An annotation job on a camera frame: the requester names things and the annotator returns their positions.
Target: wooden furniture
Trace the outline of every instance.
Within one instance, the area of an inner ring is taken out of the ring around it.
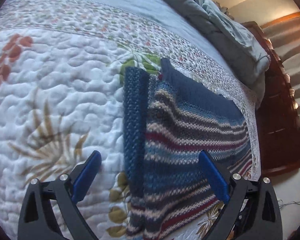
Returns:
[[[266,92],[256,111],[262,176],[276,176],[300,168],[300,117],[290,77],[256,22],[245,26],[271,57],[265,73]]]

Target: blue knitted fabric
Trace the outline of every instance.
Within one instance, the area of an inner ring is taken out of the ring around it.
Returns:
[[[144,239],[162,239],[218,203],[198,164],[202,150],[231,172],[243,175],[252,165],[248,128],[236,105],[168,59],[161,66],[162,81],[134,67],[125,73],[127,234]]]

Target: bed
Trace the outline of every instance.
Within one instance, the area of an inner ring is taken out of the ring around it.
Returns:
[[[189,8],[202,17],[185,15]],[[102,172],[78,208],[99,239],[125,238],[122,69],[131,64],[155,74],[160,58],[168,57],[185,76],[232,100],[251,143],[251,163],[241,172],[258,180],[255,105],[263,97],[268,55],[245,28],[211,8],[208,0],[6,0],[0,9],[0,226],[10,239],[17,239],[29,181],[69,173],[93,150],[102,155]],[[202,237],[218,208],[165,238]],[[71,239],[56,203],[53,209]]]

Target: knitted blanket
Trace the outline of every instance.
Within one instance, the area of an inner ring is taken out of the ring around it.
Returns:
[[[128,67],[124,155],[131,191],[128,237],[162,239],[219,200],[198,166],[209,151],[231,172],[252,165],[245,119],[236,105],[161,60],[162,80]]]

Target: red stripe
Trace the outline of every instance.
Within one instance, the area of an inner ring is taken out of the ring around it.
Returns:
[[[249,156],[249,155],[252,156],[251,151],[248,151],[240,160],[238,160],[235,164],[232,164],[231,166],[228,166],[227,169],[232,170],[235,166],[241,166],[241,164],[243,163],[243,160],[245,158],[247,158],[247,156]]]
[[[135,205],[132,205],[132,204],[131,204],[131,208],[135,209],[135,210],[141,210],[141,211],[145,211],[146,210],[145,207],[135,206]]]
[[[203,204],[202,206],[196,208],[196,209],[193,209],[183,215],[179,215],[179,216],[176,216],[176,217],[173,217],[167,221],[165,221],[163,224],[162,224],[162,227],[161,227],[161,232],[162,233],[165,229],[167,229],[168,227],[170,226],[173,226],[175,225],[176,223],[182,221],[182,220],[185,220],[189,217],[191,217],[192,215],[195,215],[197,213],[199,213],[200,211],[204,210],[205,208],[207,208],[208,206],[212,205],[213,203],[215,203],[218,199],[217,198],[213,198],[212,200],[208,201],[207,203]]]
[[[252,166],[252,160],[249,160],[248,163],[244,166],[243,169],[241,169],[241,174],[240,175],[244,175],[245,171],[248,169],[249,166]]]
[[[244,140],[242,143],[237,143],[237,144],[232,143],[229,145],[220,145],[220,146],[207,145],[207,144],[179,145],[179,144],[175,144],[174,142],[172,142],[171,140],[166,138],[164,135],[154,133],[154,132],[146,133],[146,139],[149,141],[151,140],[151,141],[157,141],[160,143],[164,143],[169,149],[176,150],[176,151],[201,151],[202,149],[205,149],[205,150],[229,150],[229,149],[238,148],[245,143],[245,140]]]

